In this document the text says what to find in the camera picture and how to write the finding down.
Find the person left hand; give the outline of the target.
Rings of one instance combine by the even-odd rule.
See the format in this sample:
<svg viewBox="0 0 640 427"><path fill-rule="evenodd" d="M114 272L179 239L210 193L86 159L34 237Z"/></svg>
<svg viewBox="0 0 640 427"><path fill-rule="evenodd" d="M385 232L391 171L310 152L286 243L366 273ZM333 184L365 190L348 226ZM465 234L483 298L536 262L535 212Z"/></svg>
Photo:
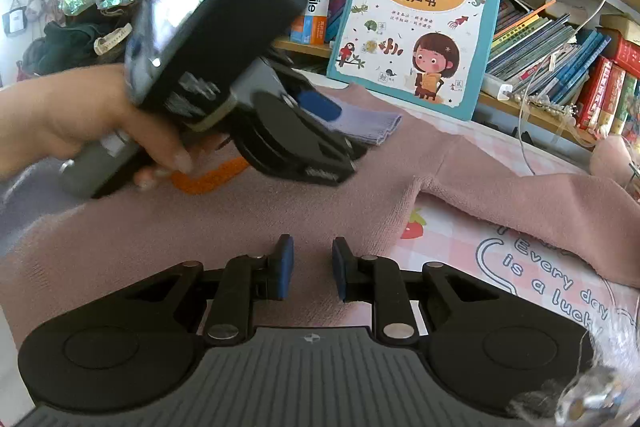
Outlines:
<svg viewBox="0 0 640 427"><path fill-rule="evenodd" d="M1 90L1 179L43 158L70 159L104 135L122 131L157 163L136 183L147 187L162 171L188 173L193 160L177 129L132 104L122 64L76 68L14 83Z"/></svg>

